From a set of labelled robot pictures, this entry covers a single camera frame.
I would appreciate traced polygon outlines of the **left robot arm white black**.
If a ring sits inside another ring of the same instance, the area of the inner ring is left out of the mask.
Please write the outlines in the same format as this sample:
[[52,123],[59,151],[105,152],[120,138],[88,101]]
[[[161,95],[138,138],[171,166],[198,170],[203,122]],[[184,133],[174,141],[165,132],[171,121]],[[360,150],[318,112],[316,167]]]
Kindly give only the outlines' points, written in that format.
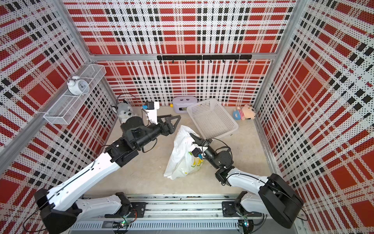
[[34,194],[42,222],[50,234],[61,234],[77,221],[96,216],[121,218],[135,211],[123,192],[100,199],[82,195],[103,178],[125,166],[159,135],[175,132],[180,116],[157,116],[157,123],[144,125],[141,117],[131,117],[121,125],[122,137],[109,145],[91,164],[50,190]]

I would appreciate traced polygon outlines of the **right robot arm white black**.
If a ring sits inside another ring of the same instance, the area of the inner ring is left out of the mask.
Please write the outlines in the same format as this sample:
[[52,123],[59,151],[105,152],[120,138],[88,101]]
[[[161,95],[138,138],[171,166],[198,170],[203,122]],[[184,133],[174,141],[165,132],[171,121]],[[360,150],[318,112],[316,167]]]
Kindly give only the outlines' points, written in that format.
[[234,167],[231,148],[224,144],[214,150],[212,139],[192,137],[192,155],[208,161],[215,169],[216,179],[223,185],[242,188],[234,202],[234,210],[241,216],[249,213],[269,215],[279,225],[290,229],[303,209],[303,199],[283,178],[275,173],[270,176],[253,175]]

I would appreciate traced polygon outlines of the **white plastic bag lemon print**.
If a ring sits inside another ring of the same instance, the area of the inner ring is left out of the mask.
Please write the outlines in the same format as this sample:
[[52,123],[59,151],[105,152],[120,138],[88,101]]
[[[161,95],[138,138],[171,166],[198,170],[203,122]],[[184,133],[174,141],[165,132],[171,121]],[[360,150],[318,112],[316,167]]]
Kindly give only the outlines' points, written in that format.
[[197,135],[191,128],[181,125],[174,139],[174,147],[169,158],[164,177],[171,180],[186,177],[202,167],[204,160],[192,154],[193,138],[190,134]]

